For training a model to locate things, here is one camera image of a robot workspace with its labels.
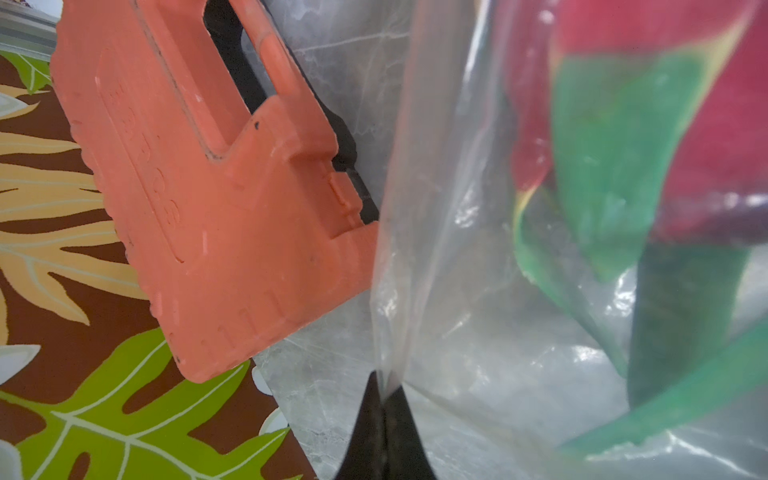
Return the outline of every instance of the handle hole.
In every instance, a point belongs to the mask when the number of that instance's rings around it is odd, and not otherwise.
[[[229,0],[208,0],[203,23],[230,72],[232,81],[252,114],[275,94],[266,69]]]

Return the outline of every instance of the black plastic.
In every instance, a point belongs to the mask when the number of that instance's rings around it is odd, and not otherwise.
[[[336,480],[436,480],[402,387],[384,403],[376,372],[366,392]]]
[[[240,23],[240,19],[237,17],[232,5],[230,5],[229,0],[208,0],[203,13],[203,23],[208,33],[210,33],[210,37],[213,39],[221,59],[224,61],[224,65],[227,66],[232,81],[237,86],[237,90],[240,92],[245,105],[250,113],[253,113],[269,97],[267,92],[273,90],[273,87],[271,85],[262,85],[248,63],[248,59],[243,52],[243,44],[241,43],[243,24]],[[360,178],[357,170],[355,170],[357,145],[352,132],[349,131],[344,120],[339,115],[333,113],[320,100],[290,49],[289,53],[293,57],[293,61],[296,62],[296,65],[299,66],[301,75],[310,86],[312,93],[315,94],[317,102],[323,109],[326,118],[328,118],[328,123],[330,123],[333,129],[333,133],[336,134],[336,141],[339,143],[339,153],[333,158],[333,169],[338,172],[346,172],[355,186],[355,190],[360,200],[362,200],[360,220],[365,225],[377,221],[379,219],[379,208],[371,198],[371,194],[362,182],[362,178]]]

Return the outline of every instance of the green fabric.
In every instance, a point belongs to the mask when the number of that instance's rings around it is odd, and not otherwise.
[[[46,61],[37,58],[26,57],[18,53],[0,51],[0,55],[7,58],[18,71],[18,76],[24,83],[29,94],[34,94],[51,83],[51,70]]]
[[[626,377],[627,358],[614,335],[592,317],[584,294],[571,282],[551,252],[542,247],[543,243],[534,238],[525,213],[512,222],[515,260],[525,278],[575,319],[605,351],[618,374]]]
[[[596,455],[627,442],[692,422],[768,382],[768,319],[642,406],[561,447],[568,455]]]
[[[17,445],[25,478],[67,478],[83,452],[90,455],[85,480],[262,478],[261,467],[288,429],[251,438],[226,455],[187,434],[221,409],[250,361],[203,384],[184,380],[144,408],[123,413],[123,404],[169,361],[170,350],[155,329],[123,342],[62,403],[46,405],[0,391],[0,399],[37,412],[46,422],[45,430]]]
[[[640,257],[667,170],[695,111],[690,53],[568,56],[552,87],[560,205],[600,280]]]
[[[725,343],[749,250],[653,245],[637,267],[630,407],[680,381]]]

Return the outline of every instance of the clear plastic bag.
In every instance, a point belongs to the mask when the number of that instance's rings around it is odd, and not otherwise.
[[[419,0],[372,291],[532,478],[768,478],[768,3]]]

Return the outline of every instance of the leaf pattern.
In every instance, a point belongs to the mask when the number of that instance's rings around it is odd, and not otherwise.
[[[0,269],[11,286],[30,302],[88,325],[83,310],[49,273],[117,295],[144,299],[136,272],[129,265],[62,250],[118,241],[111,221],[45,233],[0,232]]]
[[[24,83],[29,94],[34,94],[46,85],[51,84],[51,70],[46,61],[30,58],[18,53],[9,51],[0,51],[0,55],[10,61],[18,76]]]
[[[27,105],[18,98],[12,95],[6,95],[0,91],[0,120],[21,117],[36,109],[38,105],[39,104]]]
[[[38,352],[40,352],[39,345],[1,345],[0,385],[26,367]]]
[[[80,148],[74,141],[52,140],[0,132],[0,155],[58,154]]]
[[[277,432],[288,428],[288,420],[283,412],[280,411],[280,407],[277,407],[270,413],[259,429],[259,435],[265,435],[267,433]]]
[[[248,439],[226,455],[187,434],[233,395],[250,361],[203,384],[184,380],[144,408],[123,413],[125,402],[169,361],[163,334],[154,329],[118,346],[62,403],[46,405],[0,391],[0,399],[37,412],[47,424],[17,445],[26,478],[59,480],[83,452],[91,456],[86,480],[262,478],[261,468],[288,429]]]
[[[27,114],[37,107],[18,100],[23,94],[27,91],[22,88],[0,85],[0,120]],[[0,132],[0,155],[55,154],[75,148],[79,146],[71,141]],[[66,217],[104,206],[92,175],[9,164],[0,164],[0,200],[0,223]],[[88,325],[85,312],[50,273],[118,295],[145,299],[130,266],[63,250],[118,241],[112,222],[47,233],[0,231],[0,269],[11,286],[31,303]],[[7,315],[5,298],[0,293],[0,345],[8,342]]]
[[[93,175],[0,164],[0,222],[103,208]]]

